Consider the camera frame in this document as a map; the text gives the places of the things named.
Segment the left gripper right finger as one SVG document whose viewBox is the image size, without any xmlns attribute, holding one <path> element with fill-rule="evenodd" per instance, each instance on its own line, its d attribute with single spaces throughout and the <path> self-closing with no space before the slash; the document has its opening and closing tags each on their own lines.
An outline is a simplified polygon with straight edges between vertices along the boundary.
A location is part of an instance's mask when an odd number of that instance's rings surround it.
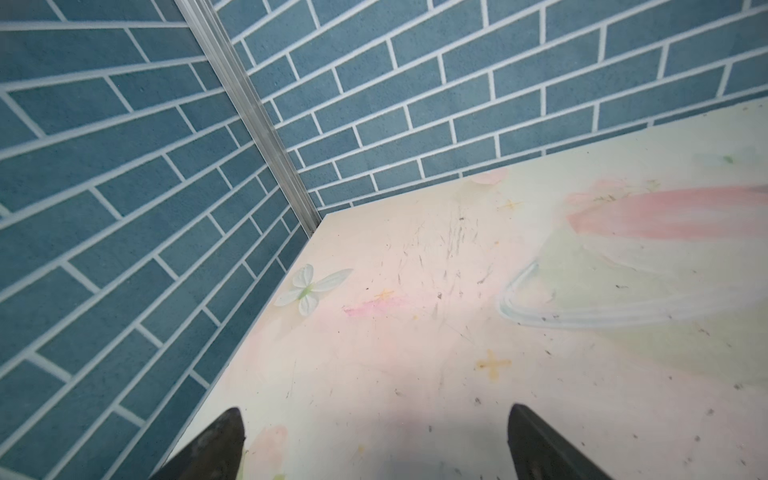
<svg viewBox="0 0 768 480">
<path fill-rule="evenodd" d="M 507 433 L 518 479 L 611 479 L 524 404 L 515 403 L 512 406 Z"/>
</svg>

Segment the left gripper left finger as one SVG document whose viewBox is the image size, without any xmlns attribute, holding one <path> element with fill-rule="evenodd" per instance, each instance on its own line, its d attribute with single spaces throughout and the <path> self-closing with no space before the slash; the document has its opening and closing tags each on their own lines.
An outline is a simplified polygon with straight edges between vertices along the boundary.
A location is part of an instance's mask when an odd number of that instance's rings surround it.
<svg viewBox="0 0 768 480">
<path fill-rule="evenodd" d="M 245 442 L 241 411 L 232 407 L 218 416 L 150 480 L 235 480 Z"/>
</svg>

